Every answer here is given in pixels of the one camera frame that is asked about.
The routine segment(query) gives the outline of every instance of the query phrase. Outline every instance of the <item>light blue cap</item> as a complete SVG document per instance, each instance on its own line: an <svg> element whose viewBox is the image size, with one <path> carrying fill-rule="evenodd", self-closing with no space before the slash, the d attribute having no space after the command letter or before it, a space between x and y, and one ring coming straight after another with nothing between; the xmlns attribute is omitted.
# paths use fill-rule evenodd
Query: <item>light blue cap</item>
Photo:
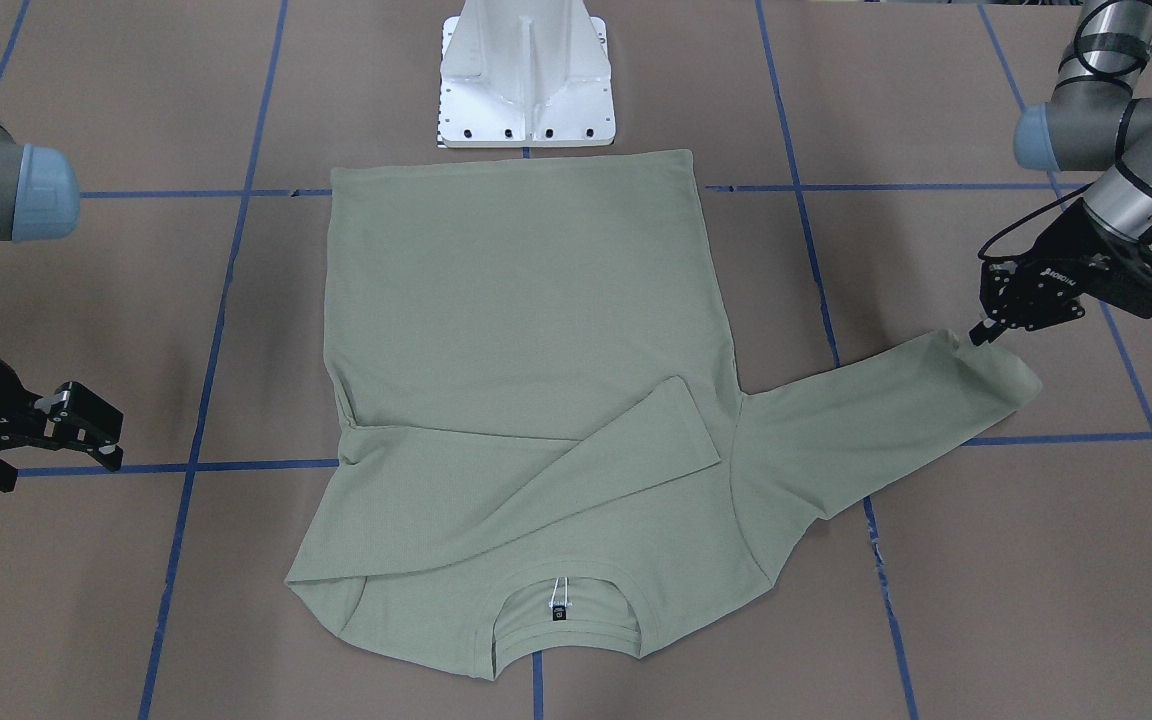
<svg viewBox="0 0 1152 720"><path fill-rule="evenodd" d="M1047 129L1047 104L1030 106L1020 115L1016 132L1011 137L1011 152L1021 168L1030 170L1060 170L1056 151L1052 150L1052 136Z"/></svg>
<svg viewBox="0 0 1152 720"><path fill-rule="evenodd" d="M78 179L69 160L50 147L25 145L20 156L12 240L65 237L78 227Z"/></svg>

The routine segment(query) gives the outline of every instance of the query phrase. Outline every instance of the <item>fabric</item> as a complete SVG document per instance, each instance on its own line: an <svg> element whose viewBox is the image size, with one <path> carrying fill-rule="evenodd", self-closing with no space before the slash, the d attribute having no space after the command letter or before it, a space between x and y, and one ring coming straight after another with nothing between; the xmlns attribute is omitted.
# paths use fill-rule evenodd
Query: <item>fabric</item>
<svg viewBox="0 0 1152 720"><path fill-rule="evenodd" d="M745 395L687 151L332 184L340 467L287 583L385 655L477 679L564 644L647 655L1039 388L937 332Z"/></svg>

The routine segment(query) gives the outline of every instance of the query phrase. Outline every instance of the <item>black cable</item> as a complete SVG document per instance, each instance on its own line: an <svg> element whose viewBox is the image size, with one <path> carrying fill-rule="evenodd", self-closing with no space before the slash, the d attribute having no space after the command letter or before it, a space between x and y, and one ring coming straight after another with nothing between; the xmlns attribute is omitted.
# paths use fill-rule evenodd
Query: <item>black cable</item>
<svg viewBox="0 0 1152 720"><path fill-rule="evenodd" d="M1087 73L1091 73L1092 77L1094 78L1098 79L1120 78L1126 76L1127 74L1132 74L1136 73L1137 70L1144 69L1144 65L1146 65L1146 62L1149 61L1146 58L1137 58L1128 67L1115 71L1096 69L1087 61L1087 52L1084 51L1078 43L1078 40L1083 37L1083 32L1087 31L1087 26L1091 26L1092 20L1096 18L1096 15L1101 14L1102 10L1105 10L1106 8L1111 8L1111 6L1113 5L1129 3L1129 1L1130 3L1145 3L1147 6L1151 6L1152 8L1152 0L1108 0L1107 3L1098 6L1098 8L1089 13L1085 18L1079 21L1078 28L1074 29L1074 59L1078 60L1078 65L1083 65L1083 69L1087 70ZM1149 50L1152 51L1152 44L1149 45Z"/></svg>
<svg viewBox="0 0 1152 720"><path fill-rule="evenodd" d="M1092 187L1092 183L1086 183L1084 184L1084 187L1078 188L1078 190L1069 192L1069 195L1058 197L1055 200L1048 202L1047 205L1043 205L1041 209L1034 210L1033 213L1030 213L1024 218L1016 220L1015 223L1007 225L1007 227L995 233L995 236L991 237L987 241L984 241L984 245L982 245L980 250L977 251L977 258L984 263L1006 263L1007 260L1018 260L1021 258L1024 258L1024 255L986 255L986 252L993 247L993 243L1002 240L1002 237L1006 236L1007 233L1014 232L1014 229L1020 228L1021 225L1028 223L1029 220L1033 220L1038 215L1046 213L1047 210L1054 209L1056 205L1060 205L1061 202L1070 200L1074 199L1074 197L1083 195L1084 192L1087 191L1087 188L1090 187Z"/></svg>

